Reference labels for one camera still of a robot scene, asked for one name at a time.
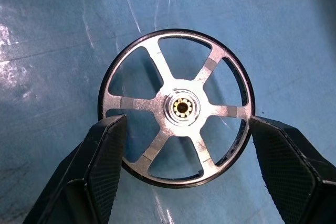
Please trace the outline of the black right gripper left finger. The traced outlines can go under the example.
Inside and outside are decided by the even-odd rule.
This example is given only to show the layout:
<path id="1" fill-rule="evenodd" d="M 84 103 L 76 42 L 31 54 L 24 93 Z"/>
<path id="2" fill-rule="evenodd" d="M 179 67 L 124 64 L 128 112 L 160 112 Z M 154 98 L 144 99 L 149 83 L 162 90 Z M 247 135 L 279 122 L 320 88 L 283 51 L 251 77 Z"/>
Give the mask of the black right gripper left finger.
<path id="1" fill-rule="evenodd" d="M 94 124 L 60 162 L 23 224 L 108 224 L 126 136 L 124 114 Z"/>

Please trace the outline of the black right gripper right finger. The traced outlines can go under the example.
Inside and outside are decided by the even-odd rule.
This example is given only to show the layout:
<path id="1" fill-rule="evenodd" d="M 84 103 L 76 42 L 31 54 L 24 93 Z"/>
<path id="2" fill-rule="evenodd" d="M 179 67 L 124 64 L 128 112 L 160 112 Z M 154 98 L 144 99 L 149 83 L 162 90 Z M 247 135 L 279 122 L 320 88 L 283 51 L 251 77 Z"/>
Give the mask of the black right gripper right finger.
<path id="1" fill-rule="evenodd" d="M 253 116 L 267 190 L 285 224 L 336 224 L 336 167 L 295 127 Z"/>

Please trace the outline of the blue plastic table mat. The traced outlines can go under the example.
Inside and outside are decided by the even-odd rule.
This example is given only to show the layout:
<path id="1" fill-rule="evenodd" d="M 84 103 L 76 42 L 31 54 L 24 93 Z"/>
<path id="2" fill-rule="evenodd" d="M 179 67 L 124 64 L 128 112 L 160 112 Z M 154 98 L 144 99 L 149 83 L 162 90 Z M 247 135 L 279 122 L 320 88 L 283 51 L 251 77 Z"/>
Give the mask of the blue plastic table mat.
<path id="1" fill-rule="evenodd" d="M 21 224 L 97 122 L 100 83 L 135 39 L 198 30 L 240 59 L 256 113 L 297 127 L 336 166 L 336 0 L 0 0 L 0 224 Z M 112 224 L 283 224 L 252 140 L 195 188 L 124 169 Z"/>

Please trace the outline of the black spoked rotor wheel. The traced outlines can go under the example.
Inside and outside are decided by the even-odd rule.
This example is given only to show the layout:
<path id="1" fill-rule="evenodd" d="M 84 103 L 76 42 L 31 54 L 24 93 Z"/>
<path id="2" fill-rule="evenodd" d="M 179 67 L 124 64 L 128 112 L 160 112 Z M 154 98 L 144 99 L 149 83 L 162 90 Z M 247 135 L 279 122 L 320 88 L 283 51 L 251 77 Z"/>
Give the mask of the black spoked rotor wheel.
<path id="1" fill-rule="evenodd" d="M 186 39 L 210 49 L 202 68 L 192 80 L 173 77 L 162 54 L 159 42 L 163 39 Z M 121 64 L 135 50 L 144 48 L 162 78 L 163 85 L 152 99 L 114 95 L 109 85 Z M 208 100 L 204 84 L 219 62 L 224 61 L 233 73 L 241 96 L 241 105 L 214 105 Z M 98 118 L 104 119 L 111 109 L 149 111 L 160 130 L 149 147 L 135 162 L 126 158 L 122 167 L 132 176 L 153 186 L 163 188 L 191 188 L 213 181 L 229 170 L 240 158 L 251 136 L 249 120 L 255 115 L 255 96 L 251 80 L 236 55 L 217 39 L 190 29 L 164 29 L 146 34 L 125 47 L 109 66 L 100 86 Z M 240 119 L 237 136 L 226 154 L 215 162 L 201 136 L 201 129 L 211 116 Z M 198 174 L 191 177 L 168 179 L 152 176 L 149 168 L 172 136 L 188 137 L 201 164 Z"/>

